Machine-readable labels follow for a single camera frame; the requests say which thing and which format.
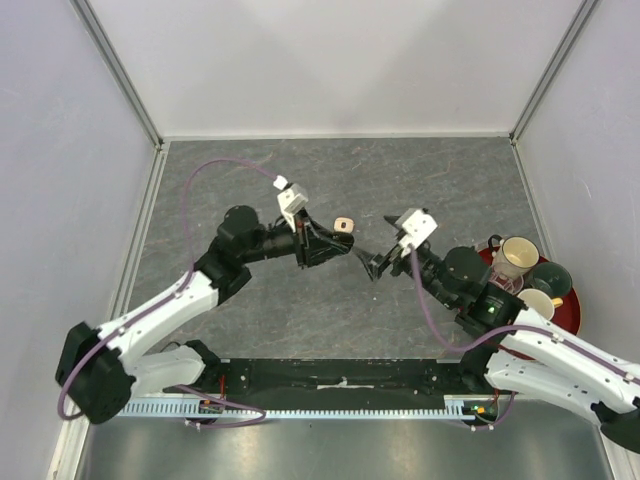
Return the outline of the beige earbud charging case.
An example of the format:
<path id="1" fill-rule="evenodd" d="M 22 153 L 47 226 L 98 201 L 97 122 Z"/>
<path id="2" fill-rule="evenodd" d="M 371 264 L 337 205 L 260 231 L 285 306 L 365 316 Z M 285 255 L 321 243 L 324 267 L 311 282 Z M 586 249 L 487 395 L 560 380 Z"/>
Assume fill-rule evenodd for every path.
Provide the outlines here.
<path id="1" fill-rule="evenodd" d="M 355 229 L 355 222 L 348 217 L 338 217 L 334 221 L 333 229 L 340 233 L 352 233 Z"/>

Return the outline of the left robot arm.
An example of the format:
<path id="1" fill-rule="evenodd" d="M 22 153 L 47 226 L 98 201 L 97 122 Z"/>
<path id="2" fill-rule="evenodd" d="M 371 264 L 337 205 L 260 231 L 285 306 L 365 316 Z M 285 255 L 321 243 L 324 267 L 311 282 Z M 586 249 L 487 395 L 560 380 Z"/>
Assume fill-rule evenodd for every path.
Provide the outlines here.
<path id="1" fill-rule="evenodd" d="M 97 425 L 115 417 L 136 393 L 178 385 L 211 392 L 220 361 L 202 342 L 190 341 L 172 353 L 151 354 L 150 348 L 237 294 L 251 279 L 249 264 L 294 256 L 301 268 L 318 266 L 349 253 L 353 231 L 348 218 L 326 229 L 300 210 L 263 225 L 253 208 L 232 207 L 207 251 L 176 283 L 115 320 L 97 327 L 81 322 L 68 331 L 55 372 L 60 417 L 70 417 L 66 400 Z"/>

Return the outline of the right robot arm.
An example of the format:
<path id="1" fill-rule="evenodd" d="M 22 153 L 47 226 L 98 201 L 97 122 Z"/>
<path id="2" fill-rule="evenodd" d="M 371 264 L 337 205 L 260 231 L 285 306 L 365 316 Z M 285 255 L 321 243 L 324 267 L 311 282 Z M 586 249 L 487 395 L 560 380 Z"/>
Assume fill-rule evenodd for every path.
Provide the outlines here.
<path id="1" fill-rule="evenodd" d="M 384 271 L 414 279 L 418 296 L 430 294 L 456 311 L 473 337 L 462 354 L 458 381 L 477 394 L 491 386 L 532 396 L 588 420 L 615 444 L 639 450 L 639 366 L 555 325 L 517 296 L 490 283 L 490 267 L 472 247 L 454 247 L 445 257 L 431 252 L 433 217 L 410 209 L 387 222 L 396 244 L 384 255 L 353 251 L 372 280 Z"/>

